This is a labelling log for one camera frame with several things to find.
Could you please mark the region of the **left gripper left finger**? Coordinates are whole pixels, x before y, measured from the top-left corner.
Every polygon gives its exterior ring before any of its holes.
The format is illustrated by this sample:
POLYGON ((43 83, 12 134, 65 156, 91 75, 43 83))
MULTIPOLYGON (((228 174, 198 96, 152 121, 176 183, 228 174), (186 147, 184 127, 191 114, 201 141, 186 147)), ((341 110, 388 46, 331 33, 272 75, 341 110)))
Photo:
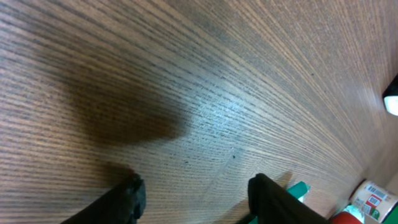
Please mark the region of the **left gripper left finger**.
POLYGON ((145 208, 144 180, 138 174, 132 174, 62 224, 136 223, 145 208))

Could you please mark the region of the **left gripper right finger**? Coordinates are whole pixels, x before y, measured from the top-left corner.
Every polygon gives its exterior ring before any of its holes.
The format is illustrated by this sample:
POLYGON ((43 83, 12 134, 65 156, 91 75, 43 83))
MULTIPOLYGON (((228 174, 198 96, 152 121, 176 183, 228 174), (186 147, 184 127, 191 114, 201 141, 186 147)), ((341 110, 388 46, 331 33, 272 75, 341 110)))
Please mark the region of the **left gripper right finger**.
MULTIPOLYGON (((304 203, 287 193, 283 187, 265 174, 256 174, 250 181, 255 181, 263 203, 258 215, 258 224, 327 224, 328 220, 304 203)), ((249 224, 254 218, 247 214, 240 219, 240 224, 249 224)))

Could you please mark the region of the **green 3M gloves packet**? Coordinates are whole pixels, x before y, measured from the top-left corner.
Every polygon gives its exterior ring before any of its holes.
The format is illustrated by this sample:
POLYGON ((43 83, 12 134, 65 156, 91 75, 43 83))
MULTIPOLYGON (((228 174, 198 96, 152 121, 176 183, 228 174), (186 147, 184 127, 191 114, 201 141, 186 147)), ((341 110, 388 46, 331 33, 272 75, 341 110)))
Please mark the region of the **green 3M gloves packet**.
MULTIPOLYGON (((303 203, 305 197, 308 195, 311 186, 306 184, 305 182, 298 182, 292 187, 285 190, 295 199, 297 199, 300 203, 303 203)), ((257 187, 255 181, 250 181, 248 186, 248 196, 249 196, 249 209, 250 214, 254 216, 254 218, 249 222, 249 224, 258 224, 258 215, 260 212, 261 204, 263 203, 262 194, 257 187)))

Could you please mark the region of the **green lid jar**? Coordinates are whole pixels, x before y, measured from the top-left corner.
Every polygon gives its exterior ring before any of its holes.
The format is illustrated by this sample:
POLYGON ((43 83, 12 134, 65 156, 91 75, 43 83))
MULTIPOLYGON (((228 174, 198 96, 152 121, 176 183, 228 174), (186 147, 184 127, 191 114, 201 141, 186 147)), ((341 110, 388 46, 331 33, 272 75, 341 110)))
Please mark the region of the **green lid jar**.
POLYGON ((397 224, 397 195, 368 179, 356 186, 349 201, 378 223, 397 224))

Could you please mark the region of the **red chili sauce bottle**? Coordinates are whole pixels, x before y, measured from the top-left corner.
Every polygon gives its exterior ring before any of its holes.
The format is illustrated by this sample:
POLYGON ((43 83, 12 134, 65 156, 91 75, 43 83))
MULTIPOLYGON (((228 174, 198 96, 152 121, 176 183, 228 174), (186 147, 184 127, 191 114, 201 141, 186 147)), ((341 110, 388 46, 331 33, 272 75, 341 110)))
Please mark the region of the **red chili sauce bottle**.
POLYGON ((364 224, 364 217, 360 213, 343 211, 329 219, 331 224, 364 224))

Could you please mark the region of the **mint green wipes packet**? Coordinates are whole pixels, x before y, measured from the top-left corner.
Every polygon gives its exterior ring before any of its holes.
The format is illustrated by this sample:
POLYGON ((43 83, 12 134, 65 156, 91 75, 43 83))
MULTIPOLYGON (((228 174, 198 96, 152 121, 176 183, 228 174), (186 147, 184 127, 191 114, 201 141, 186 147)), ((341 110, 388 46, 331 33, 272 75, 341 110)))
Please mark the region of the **mint green wipes packet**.
POLYGON ((364 224, 365 221, 365 214, 363 213, 362 210, 358 209, 354 205, 350 204, 347 205, 344 210, 344 212, 348 212, 350 215, 354 216, 360 223, 364 224))

